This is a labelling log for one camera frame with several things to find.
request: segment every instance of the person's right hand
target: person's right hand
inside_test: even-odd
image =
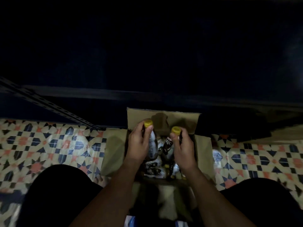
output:
[[[174,142],[174,156],[175,161],[179,168],[185,173],[188,169],[196,167],[194,143],[190,139],[188,132],[185,128],[180,127],[182,130],[182,143],[178,140],[175,133],[170,134],[170,138]]]

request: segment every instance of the person's left hand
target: person's left hand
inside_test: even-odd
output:
[[[137,167],[143,162],[149,150],[149,137],[153,130],[153,125],[145,129],[144,136],[142,137],[142,129],[144,121],[137,124],[134,130],[128,137],[128,149],[124,161],[134,163]]]

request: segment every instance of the cardboard box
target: cardboard box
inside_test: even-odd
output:
[[[205,176],[215,182],[214,159],[212,156],[211,139],[209,137],[195,135],[195,129],[199,119],[199,113],[182,113],[170,111],[155,111],[127,108],[128,129],[106,129],[103,138],[106,138],[106,148],[102,162],[101,175],[112,176],[123,163],[127,148],[128,134],[143,119],[151,118],[156,135],[168,135],[173,126],[182,126],[188,130],[195,145],[195,158],[199,169]],[[139,194],[149,183],[156,183],[159,189],[158,212],[160,218],[192,221],[190,211],[197,204],[188,187],[186,180],[153,179],[144,177],[141,182],[135,182],[132,188],[132,207],[140,200]]]
[[[183,113],[170,111],[155,111],[127,108],[127,129],[106,129],[103,137],[107,139],[102,162],[101,175],[112,176],[123,163],[125,147],[127,146],[128,134],[135,128],[138,122],[150,118],[154,124],[154,130],[160,136],[167,136],[173,126],[181,126],[187,129],[195,145],[195,157],[199,169],[208,179],[214,179],[212,146],[209,137],[195,135],[199,113]],[[150,182],[157,180],[166,184],[166,180],[149,179]]]

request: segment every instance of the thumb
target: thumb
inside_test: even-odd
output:
[[[149,137],[151,136],[152,130],[154,126],[150,125],[148,128],[145,129],[144,136],[143,136],[143,144],[149,143]]]
[[[170,138],[172,139],[172,141],[173,141],[173,143],[174,143],[174,146],[175,146],[175,148],[174,148],[174,151],[179,151],[179,150],[181,150],[181,148],[180,148],[180,142],[179,142],[179,139],[178,139],[178,136],[175,134],[175,133],[170,133]]]

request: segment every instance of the geometric tile pattern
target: geometric tile pattern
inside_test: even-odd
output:
[[[54,164],[77,167],[93,180],[100,173],[105,146],[102,130],[0,119],[0,193],[24,195],[34,179]],[[0,202],[0,226],[8,226],[19,206]]]
[[[212,147],[218,190],[249,178],[268,178],[286,187],[303,209],[302,145],[237,143],[233,136],[213,134]]]

